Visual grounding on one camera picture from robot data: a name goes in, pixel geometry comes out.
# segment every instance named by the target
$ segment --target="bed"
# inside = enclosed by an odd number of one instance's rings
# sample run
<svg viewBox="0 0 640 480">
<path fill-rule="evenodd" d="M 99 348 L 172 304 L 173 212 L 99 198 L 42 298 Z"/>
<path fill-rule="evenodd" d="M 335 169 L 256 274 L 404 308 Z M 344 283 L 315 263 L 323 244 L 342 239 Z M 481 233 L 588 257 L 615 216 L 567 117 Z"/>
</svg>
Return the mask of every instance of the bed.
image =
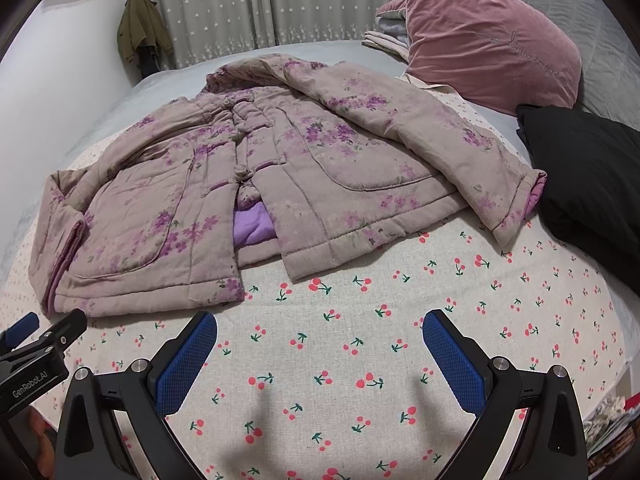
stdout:
<svg viewBox="0 0 640 480">
<path fill-rule="evenodd" d="M 279 46 L 162 72 L 137 85 L 76 148 L 91 164 L 130 124 L 200 91 L 207 73 L 241 57 L 283 52 L 350 60 L 389 76 L 405 63 L 357 41 Z M 446 87 L 424 91 L 492 129 L 529 161 L 515 118 L 465 102 Z M 39 312 L 27 277 L 34 223 L 4 288 L 0 323 Z M 500 250 L 466 209 L 338 269 L 292 283 L 280 260 L 242 271 L 244 301 L 211 311 L 218 341 L 181 410 L 168 423 L 208 478 L 434 478 L 473 421 L 462 412 L 422 342 L 422 317 L 440 308 L 489 355 L 545 371 L 563 364 L 586 418 L 640 351 L 640 301 L 586 254 L 550 236 L 534 214 Z M 118 371 L 152 356 L 193 312 L 90 320 L 67 352 L 73 371 Z M 41 328 L 50 322 L 41 317 Z M 55 425 L 66 383 L 39 399 Z M 524 412 L 487 478 L 499 478 Z M 142 478 L 153 479 L 126 418 L 123 438 Z"/>
</svg>

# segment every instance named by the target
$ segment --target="cherry print sheet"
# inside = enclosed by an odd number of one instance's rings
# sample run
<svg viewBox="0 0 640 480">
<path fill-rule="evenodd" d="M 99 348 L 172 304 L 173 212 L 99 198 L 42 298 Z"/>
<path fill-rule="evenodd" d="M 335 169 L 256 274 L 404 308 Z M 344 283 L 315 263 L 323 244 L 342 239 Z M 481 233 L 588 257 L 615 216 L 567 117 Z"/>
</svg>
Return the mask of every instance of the cherry print sheet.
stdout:
<svg viewBox="0 0 640 480">
<path fill-rule="evenodd" d="M 489 127 L 444 90 L 434 94 Z M 93 162 L 116 136 L 75 166 Z M 38 311 L 26 273 L 33 234 L 32 226 L 6 284 L 2 326 Z M 181 410 L 168 417 L 210 479 L 434 478 L 473 416 L 462 412 L 422 341 L 422 318 L 432 308 L 488 355 L 504 355 L 518 368 L 545 372 L 563 364 L 583 417 L 625 363 L 620 323 L 596 263 L 554 240 L 537 216 L 508 251 L 467 209 L 299 283 L 279 260 L 245 269 L 242 279 L 244 301 L 212 310 L 216 347 Z M 68 368 L 122 370 L 150 358 L 192 315 L 91 320 L 68 350 Z M 48 324 L 41 318 L 41 331 Z M 36 403 L 54 424 L 65 393 L 63 383 Z M 126 416 L 118 418 L 142 477 L 156 478 Z M 514 414 L 487 478 L 499 478 L 523 418 L 524 411 Z"/>
</svg>

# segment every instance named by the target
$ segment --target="metal screw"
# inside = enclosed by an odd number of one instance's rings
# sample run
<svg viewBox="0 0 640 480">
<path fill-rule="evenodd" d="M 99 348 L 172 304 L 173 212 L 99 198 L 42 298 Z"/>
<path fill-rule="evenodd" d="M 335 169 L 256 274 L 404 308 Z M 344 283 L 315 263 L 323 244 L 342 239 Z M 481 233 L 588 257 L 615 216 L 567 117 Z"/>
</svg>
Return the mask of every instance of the metal screw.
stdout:
<svg viewBox="0 0 640 480">
<path fill-rule="evenodd" d="M 504 357 L 497 357 L 494 359 L 494 367 L 498 370 L 506 370 L 509 368 L 509 362 Z"/>
<path fill-rule="evenodd" d="M 131 369 L 135 373 L 140 373 L 146 370 L 146 366 L 148 365 L 148 361 L 146 359 L 136 359 L 131 363 Z"/>
<path fill-rule="evenodd" d="M 566 368 L 563 367 L 562 365 L 555 365 L 554 366 L 554 373 L 556 374 L 556 376 L 562 378 L 562 377 L 566 377 Z"/>
<path fill-rule="evenodd" d="M 82 379 L 85 379 L 87 375 L 89 375 L 89 370 L 87 370 L 86 368 L 78 368 L 78 370 L 76 370 L 76 373 L 74 374 L 74 377 L 78 379 L 78 381 L 82 381 Z"/>
</svg>

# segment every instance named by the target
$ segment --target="black pillow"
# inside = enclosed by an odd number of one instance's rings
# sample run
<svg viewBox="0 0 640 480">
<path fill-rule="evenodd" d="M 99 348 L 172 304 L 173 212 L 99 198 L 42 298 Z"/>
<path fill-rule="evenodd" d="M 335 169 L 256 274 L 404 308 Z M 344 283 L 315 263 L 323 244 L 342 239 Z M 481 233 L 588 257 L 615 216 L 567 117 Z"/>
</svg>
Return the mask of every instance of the black pillow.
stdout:
<svg viewBox="0 0 640 480">
<path fill-rule="evenodd" d="M 520 105 L 517 115 L 534 167 L 548 174 L 542 221 L 640 295 L 640 132 L 556 106 Z"/>
</svg>

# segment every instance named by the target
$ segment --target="wicker basket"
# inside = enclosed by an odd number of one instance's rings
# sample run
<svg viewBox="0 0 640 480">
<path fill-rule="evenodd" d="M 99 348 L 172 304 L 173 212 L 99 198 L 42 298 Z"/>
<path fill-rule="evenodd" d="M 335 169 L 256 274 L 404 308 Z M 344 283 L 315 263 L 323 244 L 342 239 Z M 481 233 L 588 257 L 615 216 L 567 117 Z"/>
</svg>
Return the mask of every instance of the wicker basket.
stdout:
<svg viewBox="0 0 640 480">
<path fill-rule="evenodd" d="M 625 431 L 589 459 L 589 475 L 602 469 L 607 464 L 614 462 L 629 451 L 639 435 L 640 415 L 628 425 Z"/>
</svg>

